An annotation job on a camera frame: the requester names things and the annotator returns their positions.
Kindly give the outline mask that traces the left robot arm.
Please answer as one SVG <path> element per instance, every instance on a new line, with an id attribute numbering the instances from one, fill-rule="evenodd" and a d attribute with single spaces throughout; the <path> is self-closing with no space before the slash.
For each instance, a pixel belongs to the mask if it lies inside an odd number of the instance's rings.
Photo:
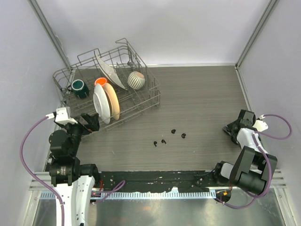
<path id="1" fill-rule="evenodd" d="M 95 164 L 81 164 L 77 152 L 82 136 L 100 128 L 99 114 L 81 114 L 85 124 L 70 116 L 68 108 L 59 108 L 47 115 L 60 130 L 49 136 L 51 164 L 49 175 L 56 196 L 58 226 L 86 226 L 92 188 L 100 176 Z"/>

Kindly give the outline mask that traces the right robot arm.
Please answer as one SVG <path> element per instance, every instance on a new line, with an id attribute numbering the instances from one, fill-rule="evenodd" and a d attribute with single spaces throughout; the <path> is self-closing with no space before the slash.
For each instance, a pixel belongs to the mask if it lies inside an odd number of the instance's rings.
<path id="1" fill-rule="evenodd" d="M 255 195 L 263 193 L 269 175 L 273 175 L 277 166 L 277 158 L 264 151 L 270 162 L 271 171 L 269 171 L 268 164 L 259 150 L 262 145 L 258 132 L 267 129 L 266 122 L 256 119 L 253 112 L 243 109 L 235 121 L 223 128 L 231 141 L 241 147 L 241 152 L 235 164 L 226 161 L 216 164 L 212 174 L 216 185 L 223 186 L 229 183 Z"/>

